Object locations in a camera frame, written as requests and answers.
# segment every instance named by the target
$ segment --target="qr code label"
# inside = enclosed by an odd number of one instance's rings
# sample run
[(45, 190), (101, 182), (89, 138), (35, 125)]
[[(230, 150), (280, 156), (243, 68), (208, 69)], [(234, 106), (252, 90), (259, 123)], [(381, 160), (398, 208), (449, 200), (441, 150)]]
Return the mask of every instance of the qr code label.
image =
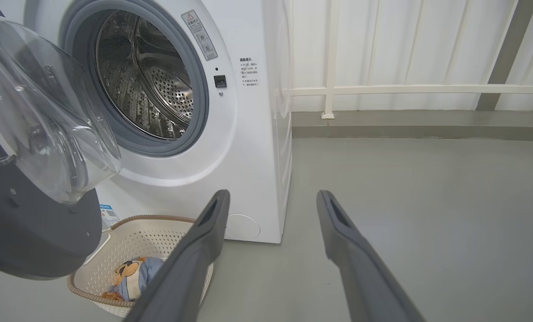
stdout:
[(101, 218), (103, 218), (103, 221), (109, 226), (109, 228), (119, 222), (119, 217), (117, 217), (115, 210), (113, 210), (111, 206), (108, 204), (100, 204), (99, 208), (101, 208)]

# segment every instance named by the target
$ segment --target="front-loading washing machine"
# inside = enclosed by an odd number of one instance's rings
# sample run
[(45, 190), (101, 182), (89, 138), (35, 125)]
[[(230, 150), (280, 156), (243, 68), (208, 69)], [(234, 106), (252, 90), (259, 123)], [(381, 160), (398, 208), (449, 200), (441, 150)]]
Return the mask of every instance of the front-loading washing machine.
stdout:
[(0, 0), (76, 59), (121, 150), (102, 208), (196, 218), (231, 193), (225, 237), (280, 243), (291, 177), (286, 0)]

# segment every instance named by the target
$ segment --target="basket rim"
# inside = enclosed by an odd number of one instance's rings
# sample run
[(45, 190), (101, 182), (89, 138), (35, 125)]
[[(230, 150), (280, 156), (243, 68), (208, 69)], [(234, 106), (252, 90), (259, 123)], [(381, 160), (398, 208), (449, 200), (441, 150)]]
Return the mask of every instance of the basket rim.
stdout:
[[(120, 222), (117, 222), (115, 225), (111, 226), (111, 230), (115, 230), (118, 227), (130, 221), (134, 221), (134, 220), (172, 220), (172, 221), (188, 222), (191, 224), (195, 223), (194, 219), (186, 218), (186, 217), (142, 215), (142, 216), (131, 216), (129, 218), (125, 218), (124, 220), (121, 220)], [(77, 271), (74, 271), (68, 276), (68, 289), (75, 295), (78, 295), (90, 301), (100, 302), (100, 303), (112, 305), (112, 306), (119, 306), (122, 308), (132, 308), (133, 306), (135, 306), (135, 302), (127, 302), (127, 301), (121, 301), (121, 300), (109, 300), (108, 298), (104, 298), (104, 297), (83, 291), (82, 289), (79, 289), (78, 287), (74, 285), (74, 278), (76, 277), (76, 273)]]

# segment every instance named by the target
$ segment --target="white wall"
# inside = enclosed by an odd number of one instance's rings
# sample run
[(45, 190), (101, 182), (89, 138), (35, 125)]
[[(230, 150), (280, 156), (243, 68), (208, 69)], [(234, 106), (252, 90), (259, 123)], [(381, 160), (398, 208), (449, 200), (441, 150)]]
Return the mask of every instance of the white wall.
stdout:
[[(294, 88), (326, 85), (330, 2), (291, 3)], [(336, 86), (486, 84), (516, 2), (469, 0), (463, 20), (465, 4), (340, 0)], [(532, 57), (533, 18), (508, 84), (533, 85)], [(474, 110), (479, 94), (352, 94), (333, 99), (333, 110)], [(293, 97), (293, 111), (322, 111), (324, 104), (324, 96)], [(533, 110), (533, 94), (503, 95), (497, 109)]]

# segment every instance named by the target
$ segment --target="white laundry basket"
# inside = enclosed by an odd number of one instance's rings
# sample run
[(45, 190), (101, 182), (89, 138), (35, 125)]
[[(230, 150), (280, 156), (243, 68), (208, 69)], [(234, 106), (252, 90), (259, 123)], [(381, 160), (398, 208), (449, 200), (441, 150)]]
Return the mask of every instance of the white laundry basket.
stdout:
[[(115, 269), (135, 257), (167, 259), (194, 220), (175, 216), (133, 216), (103, 231), (107, 239), (78, 269), (68, 277), (68, 288), (74, 294), (93, 301), (107, 312), (124, 318), (135, 302), (101, 297), (115, 283)], [(213, 276), (209, 265), (201, 301)]]

